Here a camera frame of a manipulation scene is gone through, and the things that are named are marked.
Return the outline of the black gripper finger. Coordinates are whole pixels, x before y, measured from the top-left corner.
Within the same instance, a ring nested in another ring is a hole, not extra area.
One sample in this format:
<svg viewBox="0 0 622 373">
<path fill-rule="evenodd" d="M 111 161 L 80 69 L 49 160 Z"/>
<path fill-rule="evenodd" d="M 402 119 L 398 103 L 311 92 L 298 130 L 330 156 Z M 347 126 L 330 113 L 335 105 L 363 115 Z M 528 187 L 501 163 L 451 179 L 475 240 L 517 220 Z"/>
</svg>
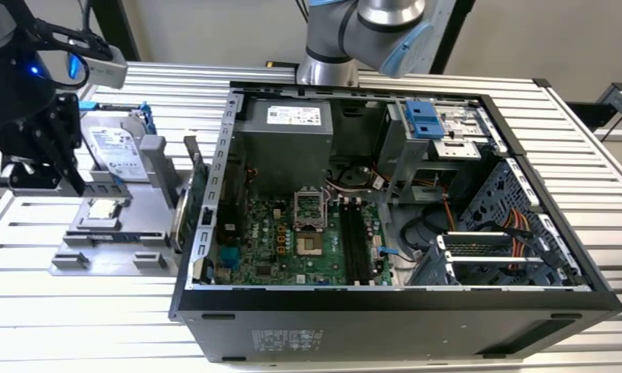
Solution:
<svg viewBox="0 0 622 373">
<path fill-rule="evenodd" d="M 76 94 L 56 94 L 49 106 L 49 135 L 55 149 L 49 158 L 76 195 L 85 191 L 85 181 L 77 172 L 75 150 L 81 146 L 81 116 Z"/>
</svg>

